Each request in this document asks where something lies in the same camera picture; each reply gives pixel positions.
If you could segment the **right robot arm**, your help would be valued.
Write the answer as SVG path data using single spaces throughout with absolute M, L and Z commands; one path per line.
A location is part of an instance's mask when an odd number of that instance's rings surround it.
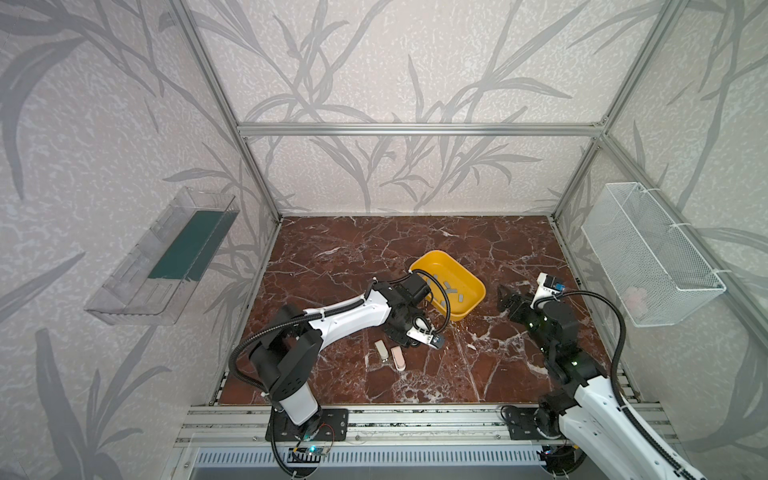
M 703 478 L 625 399 L 618 382 L 623 346 L 616 346 L 608 368 L 582 349 L 580 323 L 565 301 L 569 292 L 542 284 L 535 294 L 523 295 L 501 285 L 497 295 L 498 310 L 526 329 L 559 385 L 531 414 L 502 410 L 509 427 L 553 441 L 539 453 L 552 478 L 568 478 L 585 460 L 609 479 Z

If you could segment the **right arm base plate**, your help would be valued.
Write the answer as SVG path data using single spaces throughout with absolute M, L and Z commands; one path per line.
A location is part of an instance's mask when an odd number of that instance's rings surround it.
M 540 407 L 504 405 L 501 418 L 512 440 L 558 440 L 562 438 L 558 416 Z

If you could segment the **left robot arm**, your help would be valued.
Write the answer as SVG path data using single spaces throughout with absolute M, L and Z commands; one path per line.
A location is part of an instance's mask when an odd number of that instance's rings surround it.
M 259 390 L 277 412 L 303 427 L 320 418 L 308 381 L 323 349 L 374 327 L 400 347 L 443 346 L 442 332 L 420 308 L 430 293 L 420 274 L 409 273 L 394 281 L 374 279 L 363 294 L 330 306 L 285 305 L 233 349 L 229 375 Z

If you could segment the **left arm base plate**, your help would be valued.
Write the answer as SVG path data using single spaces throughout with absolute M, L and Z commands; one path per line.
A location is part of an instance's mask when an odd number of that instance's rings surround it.
M 304 423 L 295 424 L 287 413 L 271 411 L 267 441 L 344 441 L 349 425 L 348 409 L 321 408 Z

